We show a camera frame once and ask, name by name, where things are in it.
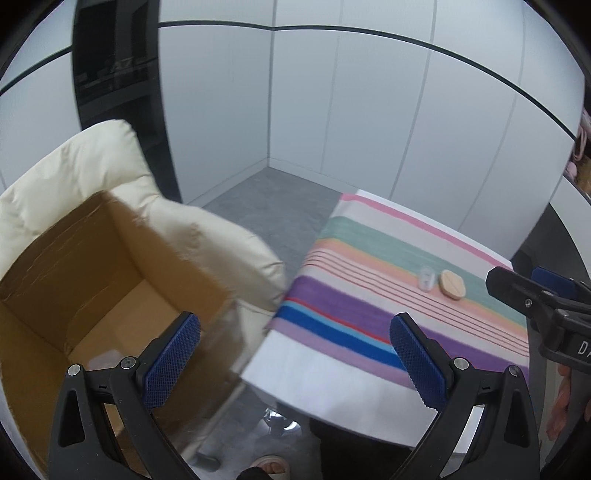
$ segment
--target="table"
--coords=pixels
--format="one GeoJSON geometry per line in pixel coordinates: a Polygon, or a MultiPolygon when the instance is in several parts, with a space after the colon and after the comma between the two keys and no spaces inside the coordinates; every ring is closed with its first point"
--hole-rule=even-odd
{"type": "MultiPolygon", "coordinates": [[[[339,280],[334,272],[330,271],[330,255],[334,255],[335,252],[332,251],[328,256],[324,256],[324,264],[319,261],[319,256],[322,256],[322,252],[327,253],[326,237],[330,236],[327,230],[330,230],[331,222],[356,217],[365,226],[370,225],[376,231],[393,234],[398,239],[402,237],[407,244],[412,244],[418,252],[413,257],[416,265],[420,265],[421,262],[428,263],[429,252],[437,250],[439,258],[444,259],[447,264],[456,265],[456,270],[465,272],[464,276],[473,275],[476,280],[472,281],[481,281],[482,285],[486,273],[492,267],[502,265],[511,268],[508,260],[444,225],[398,204],[359,191],[355,195],[344,194],[341,198],[327,229],[308,254],[298,277],[287,293],[284,305],[290,302],[290,295],[294,289],[301,288],[302,277],[319,278],[325,284],[337,285],[342,290],[350,287],[349,283],[347,285],[345,283],[354,280],[353,273],[345,281],[339,280]],[[376,216],[372,225],[372,210],[390,215],[391,220],[384,222],[384,218],[390,217],[376,216]]],[[[459,348],[459,352],[465,352],[463,356],[469,358],[477,368],[486,367],[501,371],[506,365],[515,363],[527,374],[525,319],[512,310],[510,312],[504,310],[505,306],[500,303],[498,306],[489,303],[504,315],[512,315],[513,323],[507,322],[507,325],[494,326],[494,335],[498,333],[501,339],[507,338],[508,342],[506,345],[497,345],[494,339],[489,342],[471,331],[466,331],[470,329],[445,325],[445,322],[450,323],[450,321],[445,318],[443,321],[436,318],[438,313],[426,314],[416,300],[427,301],[431,298],[431,301],[435,299],[443,302],[438,287],[429,293],[423,293],[416,287],[416,280],[414,280],[414,285],[412,281],[405,285],[405,288],[412,292],[412,296],[401,294],[394,299],[385,299],[377,294],[375,289],[372,291],[370,288],[372,272],[369,267],[364,270],[364,274],[367,274],[367,282],[359,283],[353,287],[354,291],[351,290],[358,299],[367,300],[373,306],[377,304],[393,314],[409,312],[423,329],[430,331],[433,335],[440,333],[451,335],[454,337],[453,340],[444,339],[447,344],[440,340],[450,356],[456,356],[459,348]],[[461,342],[457,344],[459,347],[450,344],[454,340],[461,342]]],[[[382,278],[388,278],[384,275],[386,274],[382,271],[382,278]]],[[[392,284],[396,284],[399,279],[390,278],[392,284]]],[[[470,289],[473,292],[482,289],[482,286],[476,287],[468,281],[466,286],[469,293],[470,289]]],[[[462,305],[467,310],[473,308],[473,305],[470,306],[470,302],[465,300],[459,301],[457,305],[462,305]]],[[[457,319],[452,319],[453,321],[464,318],[463,312],[459,310],[456,314],[457,319]]],[[[488,319],[478,317],[476,321],[492,331],[492,327],[487,326],[488,319]]],[[[436,412],[424,406],[406,372],[357,355],[342,346],[334,344],[331,346],[310,331],[294,326],[281,318],[274,319],[270,327],[273,330],[269,332],[242,374],[242,379],[256,391],[310,417],[357,434],[411,447],[418,443],[436,412]]],[[[473,409],[456,446],[456,453],[467,451],[481,414],[480,407],[473,409]]]]}

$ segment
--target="clear cup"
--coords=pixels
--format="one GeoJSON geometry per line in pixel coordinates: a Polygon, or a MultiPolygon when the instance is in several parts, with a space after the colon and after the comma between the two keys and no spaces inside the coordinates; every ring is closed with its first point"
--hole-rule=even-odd
{"type": "Polygon", "coordinates": [[[418,272],[418,288],[422,291],[431,291],[435,286],[435,281],[437,280],[437,276],[435,272],[430,267],[423,267],[418,272]]]}

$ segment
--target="striped tablecloth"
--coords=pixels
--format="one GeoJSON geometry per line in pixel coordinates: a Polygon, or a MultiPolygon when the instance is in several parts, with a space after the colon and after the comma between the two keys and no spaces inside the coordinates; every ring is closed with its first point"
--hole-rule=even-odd
{"type": "Polygon", "coordinates": [[[485,278],[507,260],[394,203],[344,194],[269,324],[290,338],[386,380],[413,388],[389,343],[394,315],[409,312],[453,358],[528,374],[525,318],[488,295],[485,278]],[[459,274],[459,301],[417,286],[422,267],[459,274]]]}

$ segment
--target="cardboard box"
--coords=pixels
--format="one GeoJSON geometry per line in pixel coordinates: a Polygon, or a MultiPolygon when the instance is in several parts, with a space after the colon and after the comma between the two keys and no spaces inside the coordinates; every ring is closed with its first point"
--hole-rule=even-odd
{"type": "MultiPolygon", "coordinates": [[[[199,317],[202,342],[154,415],[173,442],[188,441],[238,382],[244,342],[232,296],[105,192],[39,235],[0,282],[0,372],[40,468],[68,366],[137,356],[183,310],[199,317]]],[[[124,438],[114,407],[109,419],[124,438]]]]}
{"type": "Polygon", "coordinates": [[[586,194],[591,194],[591,159],[586,155],[577,163],[576,183],[586,194]]]}

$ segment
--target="black trim line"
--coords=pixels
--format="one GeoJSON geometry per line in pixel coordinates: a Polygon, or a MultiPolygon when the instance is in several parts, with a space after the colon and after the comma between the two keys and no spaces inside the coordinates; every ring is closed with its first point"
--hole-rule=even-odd
{"type": "Polygon", "coordinates": [[[0,78],[8,70],[18,50],[23,46],[33,30],[52,13],[63,0],[39,0],[38,5],[16,26],[0,45],[0,78]]]}
{"type": "Polygon", "coordinates": [[[35,65],[33,65],[32,67],[29,67],[27,70],[20,73],[16,77],[14,77],[10,82],[8,82],[4,87],[2,87],[0,89],[0,96],[2,96],[4,93],[6,93],[6,91],[8,89],[10,89],[14,85],[16,85],[18,82],[20,82],[24,77],[33,73],[35,70],[40,69],[41,67],[47,65],[49,62],[51,62],[55,59],[58,59],[60,57],[63,57],[65,54],[70,53],[70,52],[72,52],[72,46],[63,48],[60,51],[57,51],[57,52],[49,55],[48,57],[44,58],[42,61],[38,61],[35,65]]]}
{"type": "Polygon", "coordinates": [[[449,57],[452,57],[456,60],[460,60],[468,65],[471,65],[478,70],[481,70],[484,73],[496,78],[500,82],[504,83],[508,87],[512,88],[514,91],[519,93],[521,96],[528,99],[531,103],[533,103],[536,107],[542,110],[546,115],[548,115],[565,133],[576,140],[577,137],[574,133],[572,133],[565,124],[563,124],[558,117],[555,116],[550,110],[548,110],[544,105],[542,105],[538,100],[532,97],[529,93],[527,93],[521,87],[515,85],[514,83],[510,82],[506,78],[499,75],[497,72],[481,65],[474,60],[471,60],[463,55],[457,54],[451,50],[446,48],[439,47],[437,45],[433,45],[431,43],[425,42],[423,40],[417,40],[416,38],[405,37],[404,35],[398,35],[396,33],[387,33],[381,32],[378,30],[370,30],[367,28],[357,28],[357,27],[343,27],[339,25],[285,25],[282,27],[270,27],[268,25],[259,25],[253,23],[245,23],[245,22],[231,22],[225,20],[178,20],[178,21],[167,21],[167,22],[160,22],[158,24],[159,27],[182,27],[185,25],[225,25],[229,27],[246,27],[246,28],[256,28],[258,30],[268,30],[268,31],[285,31],[285,30],[333,30],[333,31],[341,31],[341,32],[353,32],[353,33],[362,33],[366,35],[374,35],[376,37],[385,37],[391,38],[393,40],[400,40],[406,43],[411,43],[413,45],[417,45],[419,47],[428,48],[429,50],[436,51],[438,53],[442,53],[449,57]]]}

